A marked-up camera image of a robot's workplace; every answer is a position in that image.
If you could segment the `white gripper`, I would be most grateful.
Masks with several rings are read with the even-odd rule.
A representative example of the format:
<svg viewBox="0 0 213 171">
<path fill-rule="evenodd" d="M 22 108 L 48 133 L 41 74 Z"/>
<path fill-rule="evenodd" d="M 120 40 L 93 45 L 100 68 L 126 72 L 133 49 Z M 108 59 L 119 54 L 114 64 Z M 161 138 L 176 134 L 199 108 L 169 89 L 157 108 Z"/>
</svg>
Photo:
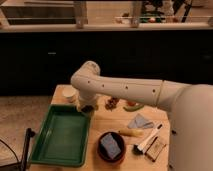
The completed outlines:
<svg viewBox="0 0 213 171">
<path fill-rule="evenodd" d="M 77 110 L 83 111 L 84 109 L 90 107 L 92 110 L 97 109 L 97 97 L 93 96 L 91 98 L 86 98 L 78 96 Z"/>
</svg>

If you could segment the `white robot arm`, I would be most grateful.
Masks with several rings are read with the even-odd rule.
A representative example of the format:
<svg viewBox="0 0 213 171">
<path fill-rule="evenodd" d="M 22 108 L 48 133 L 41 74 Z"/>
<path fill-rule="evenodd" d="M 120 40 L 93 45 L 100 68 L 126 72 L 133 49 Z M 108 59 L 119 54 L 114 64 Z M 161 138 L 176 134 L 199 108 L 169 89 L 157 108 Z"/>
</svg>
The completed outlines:
<svg viewBox="0 0 213 171">
<path fill-rule="evenodd" d="M 166 111 L 168 171 L 213 171 L 213 85 L 103 77 L 94 61 L 71 76 L 71 85 L 79 92 L 82 108 L 95 105 L 97 96 L 104 94 Z"/>
</svg>

